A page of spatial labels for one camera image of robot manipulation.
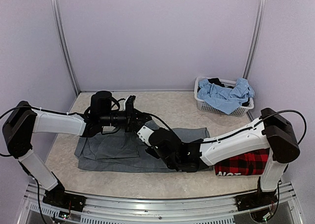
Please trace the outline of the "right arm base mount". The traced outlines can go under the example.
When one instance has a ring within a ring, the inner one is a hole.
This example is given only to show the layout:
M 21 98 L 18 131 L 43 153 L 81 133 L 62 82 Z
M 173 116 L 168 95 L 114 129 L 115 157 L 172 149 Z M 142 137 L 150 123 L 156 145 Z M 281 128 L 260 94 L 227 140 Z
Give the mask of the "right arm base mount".
M 237 195 L 235 201 L 237 210 L 240 212 L 277 203 L 279 198 L 276 196 L 276 190 L 263 192 L 260 185 L 260 179 L 258 179 L 256 191 Z

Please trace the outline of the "left aluminium frame post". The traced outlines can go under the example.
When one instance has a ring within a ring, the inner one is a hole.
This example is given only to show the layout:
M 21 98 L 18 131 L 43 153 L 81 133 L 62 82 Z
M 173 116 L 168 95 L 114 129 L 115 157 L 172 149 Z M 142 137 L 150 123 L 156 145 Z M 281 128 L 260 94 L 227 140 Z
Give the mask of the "left aluminium frame post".
M 56 30 L 57 30 L 57 36 L 60 42 L 60 47 L 61 47 L 64 62 L 65 62 L 66 71 L 68 73 L 75 95 L 79 96 L 80 88 L 79 88 L 79 84 L 78 84 L 78 81 L 74 72 L 74 68 L 72 66 L 72 62 L 71 62 L 71 58 L 70 58 L 70 54 L 69 54 L 69 50 L 68 50 L 68 46 L 66 42 L 66 37 L 64 34 L 59 0 L 51 0 L 51 4 L 52 4 L 52 11 L 53 11 L 53 16 L 55 20 Z

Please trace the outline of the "light blue shirt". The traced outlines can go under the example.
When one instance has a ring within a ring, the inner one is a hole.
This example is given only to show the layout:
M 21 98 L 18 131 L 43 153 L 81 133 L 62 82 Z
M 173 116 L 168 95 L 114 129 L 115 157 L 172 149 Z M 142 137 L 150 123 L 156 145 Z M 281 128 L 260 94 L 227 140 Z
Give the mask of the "light blue shirt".
M 218 78 L 197 80 L 196 98 L 227 115 L 242 106 L 248 107 L 254 96 L 254 89 L 244 78 L 238 78 L 233 86 L 225 86 Z

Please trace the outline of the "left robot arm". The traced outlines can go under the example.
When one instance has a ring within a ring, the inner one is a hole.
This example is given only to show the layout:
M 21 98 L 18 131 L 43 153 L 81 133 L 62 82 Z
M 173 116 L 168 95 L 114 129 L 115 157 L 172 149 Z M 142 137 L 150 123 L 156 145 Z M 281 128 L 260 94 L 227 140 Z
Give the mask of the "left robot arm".
M 31 140 L 34 133 L 61 133 L 80 137 L 93 137 L 101 133 L 104 127 L 123 128 L 125 132 L 134 132 L 146 145 L 154 132 L 145 124 L 151 117 L 134 108 L 135 96 L 129 96 L 123 108 L 119 106 L 109 91 L 96 92 L 85 113 L 61 113 L 30 106 L 21 101 L 15 108 L 7 111 L 9 117 L 2 127 L 8 155 L 19 163 L 44 187 L 50 199 L 63 207 L 69 202 L 69 196 L 62 191 L 57 177 L 33 151 Z

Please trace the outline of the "white plastic laundry basket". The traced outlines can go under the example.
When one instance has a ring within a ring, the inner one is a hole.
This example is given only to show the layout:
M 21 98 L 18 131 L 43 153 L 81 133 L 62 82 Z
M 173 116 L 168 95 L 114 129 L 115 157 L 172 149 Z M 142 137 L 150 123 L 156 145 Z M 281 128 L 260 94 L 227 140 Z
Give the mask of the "white plastic laundry basket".
M 200 111 L 242 117 L 254 109 L 255 92 L 247 79 L 230 81 L 211 77 L 197 77 L 194 98 Z

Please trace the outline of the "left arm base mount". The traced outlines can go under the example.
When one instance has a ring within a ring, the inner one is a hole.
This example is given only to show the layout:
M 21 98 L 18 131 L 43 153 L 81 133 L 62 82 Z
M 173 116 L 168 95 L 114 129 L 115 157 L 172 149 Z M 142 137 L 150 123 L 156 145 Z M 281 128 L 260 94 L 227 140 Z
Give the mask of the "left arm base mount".
M 50 191 L 45 191 L 43 203 L 69 211 L 82 212 L 86 197 L 65 191 L 63 184 L 58 180 L 57 185 Z

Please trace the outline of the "right aluminium frame post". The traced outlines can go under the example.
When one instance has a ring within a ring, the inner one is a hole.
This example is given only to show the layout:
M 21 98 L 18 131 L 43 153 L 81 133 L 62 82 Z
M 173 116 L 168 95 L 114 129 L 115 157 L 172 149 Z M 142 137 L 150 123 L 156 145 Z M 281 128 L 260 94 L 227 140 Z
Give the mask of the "right aluminium frame post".
M 258 0 L 258 6 L 257 6 L 257 12 L 256 12 L 256 17 L 255 17 L 255 22 L 254 22 L 254 29 L 253 29 L 251 44 L 250 44 L 249 53 L 248 53 L 248 57 L 246 60 L 246 65 L 245 65 L 245 69 L 243 73 L 243 78 L 245 79 L 249 79 L 250 77 L 250 72 L 252 69 L 255 52 L 257 49 L 258 41 L 259 41 L 259 35 L 260 35 L 262 23 L 263 23 L 265 5 L 266 5 L 266 0 Z

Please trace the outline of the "black garment in basket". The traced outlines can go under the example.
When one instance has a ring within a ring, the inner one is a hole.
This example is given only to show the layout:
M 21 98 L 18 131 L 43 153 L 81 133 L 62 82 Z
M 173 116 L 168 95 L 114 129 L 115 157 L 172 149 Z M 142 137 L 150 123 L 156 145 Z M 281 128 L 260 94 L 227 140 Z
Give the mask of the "black garment in basket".
M 254 90 L 243 78 L 237 79 L 236 83 L 223 83 L 219 78 L 207 79 L 210 89 L 207 92 L 205 101 L 215 109 L 234 111 L 240 106 L 249 107 L 251 98 L 254 97 Z

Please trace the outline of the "aluminium frame post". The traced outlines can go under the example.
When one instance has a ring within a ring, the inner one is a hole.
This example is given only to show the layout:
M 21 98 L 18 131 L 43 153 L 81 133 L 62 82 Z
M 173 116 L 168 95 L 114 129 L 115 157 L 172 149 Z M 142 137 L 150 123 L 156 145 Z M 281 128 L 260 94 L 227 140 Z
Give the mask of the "aluminium frame post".
M 80 88 L 79 88 L 79 84 L 78 84 L 78 81 L 74 72 L 74 68 L 72 66 L 72 62 L 71 62 L 71 58 L 70 58 L 70 54 L 69 54 L 69 50 L 68 50 L 68 46 L 66 42 L 66 37 L 64 34 L 59 0 L 51 0 L 51 4 L 52 4 L 52 11 L 53 11 L 53 16 L 55 20 L 56 30 L 57 30 L 57 36 L 60 42 L 60 47 L 61 47 L 64 62 L 65 62 L 66 71 L 68 73 L 75 95 L 79 96 Z
M 246 60 L 246 65 L 245 65 L 245 69 L 243 73 L 243 78 L 245 79 L 249 79 L 250 77 L 250 72 L 252 69 L 255 52 L 257 49 L 258 41 L 259 41 L 259 35 L 260 35 L 262 23 L 263 23 L 265 5 L 266 5 L 266 0 L 258 0 L 258 6 L 257 6 L 257 12 L 256 12 L 256 17 L 255 17 L 255 22 L 254 22 L 254 29 L 253 29 L 251 44 L 250 44 L 249 53 L 248 53 L 248 57 Z

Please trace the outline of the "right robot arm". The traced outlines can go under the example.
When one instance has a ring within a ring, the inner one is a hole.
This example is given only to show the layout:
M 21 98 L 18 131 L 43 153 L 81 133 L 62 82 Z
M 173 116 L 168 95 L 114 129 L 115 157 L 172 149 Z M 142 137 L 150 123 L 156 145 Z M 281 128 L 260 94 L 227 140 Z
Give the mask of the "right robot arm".
M 252 194 L 253 204 L 262 206 L 271 198 L 286 166 L 300 155 L 292 124 L 281 116 L 282 113 L 264 108 L 259 118 L 238 130 L 190 143 L 164 128 L 153 130 L 143 126 L 137 135 L 169 169 L 183 172 L 197 172 L 234 156 L 268 149 L 260 189 Z

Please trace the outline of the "front aluminium rail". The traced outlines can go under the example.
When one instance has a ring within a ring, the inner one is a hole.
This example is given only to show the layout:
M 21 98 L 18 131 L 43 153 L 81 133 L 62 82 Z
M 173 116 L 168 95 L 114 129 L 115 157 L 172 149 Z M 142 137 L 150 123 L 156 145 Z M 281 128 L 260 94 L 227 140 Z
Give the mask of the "front aluminium rail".
M 38 204 L 44 189 L 29 184 L 18 211 L 17 224 L 40 224 L 41 214 L 55 224 L 253 224 L 255 210 L 239 211 L 236 194 L 183 198 L 136 199 L 86 194 L 83 210 L 70 211 Z

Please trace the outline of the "grey long sleeve shirt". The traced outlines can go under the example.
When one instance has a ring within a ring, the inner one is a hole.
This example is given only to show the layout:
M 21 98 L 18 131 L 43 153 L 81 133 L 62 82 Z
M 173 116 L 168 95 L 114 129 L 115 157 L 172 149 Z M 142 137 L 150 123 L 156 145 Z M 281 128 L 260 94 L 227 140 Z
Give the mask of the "grey long sleeve shirt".
M 133 132 L 123 128 L 114 134 L 98 133 L 91 138 L 79 138 L 74 155 L 78 168 L 87 171 L 127 173 L 170 173 L 161 159 L 149 155 L 147 146 Z

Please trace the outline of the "red black plaid shirt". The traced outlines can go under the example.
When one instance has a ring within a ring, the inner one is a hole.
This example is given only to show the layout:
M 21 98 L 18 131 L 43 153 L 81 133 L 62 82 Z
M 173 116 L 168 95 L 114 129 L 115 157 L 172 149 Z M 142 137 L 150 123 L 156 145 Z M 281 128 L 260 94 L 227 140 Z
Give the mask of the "red black plaid shirt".
M 214 165 L 217 176 L 251 176 L 264 172 L 269 149 L 259 149 L 222 160 Z

